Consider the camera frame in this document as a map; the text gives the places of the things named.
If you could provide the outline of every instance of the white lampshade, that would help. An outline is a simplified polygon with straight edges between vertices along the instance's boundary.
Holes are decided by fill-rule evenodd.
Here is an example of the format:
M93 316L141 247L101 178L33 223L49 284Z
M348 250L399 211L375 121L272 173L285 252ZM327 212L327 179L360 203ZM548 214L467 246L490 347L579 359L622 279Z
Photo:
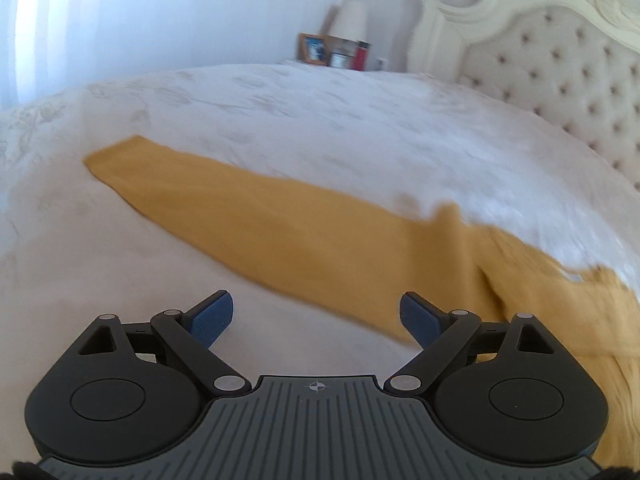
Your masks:
M329 36L348 41L367 41L367 7L348 0L342 4Z

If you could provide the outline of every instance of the metal screw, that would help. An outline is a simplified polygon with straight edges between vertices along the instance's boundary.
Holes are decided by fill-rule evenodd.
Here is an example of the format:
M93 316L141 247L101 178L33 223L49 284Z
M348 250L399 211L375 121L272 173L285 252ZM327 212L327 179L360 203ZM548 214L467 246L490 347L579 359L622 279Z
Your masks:
M223 392L234 392L244 386L244 379L237 375L223 375L218 377L213 385Z
M391 379L390 383L396 390L400 390L402 392L417 390L422 385L420 379L412 375L396 375Z

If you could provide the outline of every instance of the yellow garment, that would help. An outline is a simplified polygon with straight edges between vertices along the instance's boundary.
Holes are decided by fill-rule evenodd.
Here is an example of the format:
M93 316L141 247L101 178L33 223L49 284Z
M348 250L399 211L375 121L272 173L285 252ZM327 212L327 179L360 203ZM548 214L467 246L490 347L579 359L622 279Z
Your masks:
M485 321L535 314L609 401L594 458L640 468L640 308L609 269L571 270L456 205L407 219L338 192L178 153L142 137L89 156L144 216L233 270L394 337L408 290Z

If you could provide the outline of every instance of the upholstered headboard panel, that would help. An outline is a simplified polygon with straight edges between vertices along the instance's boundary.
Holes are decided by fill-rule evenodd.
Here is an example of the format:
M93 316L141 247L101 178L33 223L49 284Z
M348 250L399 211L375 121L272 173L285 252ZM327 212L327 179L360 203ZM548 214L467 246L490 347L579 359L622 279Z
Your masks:
M640 190L640 13L624 0L424 0L412 72L459 82L583 140Z

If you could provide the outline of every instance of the gray ribbed plate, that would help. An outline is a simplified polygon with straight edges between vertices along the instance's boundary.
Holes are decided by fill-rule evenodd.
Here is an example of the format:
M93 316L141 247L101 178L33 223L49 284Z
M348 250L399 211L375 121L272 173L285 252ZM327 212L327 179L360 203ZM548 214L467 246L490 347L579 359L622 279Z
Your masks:
M450 441L416 399L373 378L265 377L244 397L212 403L172 449L137 464L75 466L48 458L60 480L583 480L588 458L549 468L489 462Z

